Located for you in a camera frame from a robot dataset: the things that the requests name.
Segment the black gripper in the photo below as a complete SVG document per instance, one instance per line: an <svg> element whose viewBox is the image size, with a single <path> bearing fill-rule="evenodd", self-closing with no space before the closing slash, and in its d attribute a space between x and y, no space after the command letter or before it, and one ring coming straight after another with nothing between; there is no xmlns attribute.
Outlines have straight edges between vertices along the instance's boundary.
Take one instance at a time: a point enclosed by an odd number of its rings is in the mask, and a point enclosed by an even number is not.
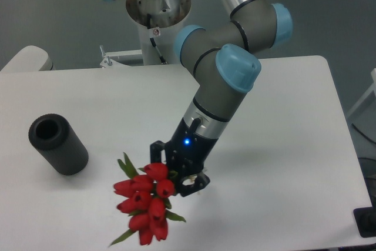
<svg viewBox="0 0 376 251"><path fill-rule="evenodd" d="M150 145L150 162L167 163L169 169L177 172L176 193L182 197L204 189L210 178L203 173L204 162L214 148L217 139L210 139L197 133L201 118L193 119L191 125L181 120L168 143L160 140ZM162 161L162 152L166 157Z"/></svg>

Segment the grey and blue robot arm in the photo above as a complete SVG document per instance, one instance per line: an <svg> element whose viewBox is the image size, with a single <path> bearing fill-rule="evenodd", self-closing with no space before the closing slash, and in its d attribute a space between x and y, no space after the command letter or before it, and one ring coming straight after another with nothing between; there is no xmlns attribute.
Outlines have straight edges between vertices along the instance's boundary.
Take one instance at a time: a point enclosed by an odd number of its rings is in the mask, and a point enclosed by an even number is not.
<svg viewBox="0 0 376 251"><path fill-rule="evenodd" d="M168 142L150 147L151 162L166 159L177 173L181 196L210 182L204 161L261 71L255 53L291 38L293 22L282 4L266 0L223 0L229 23L208 31L185 25L191 0L126 0L137 25L143 63L184 66L199 84Z"/></svg>

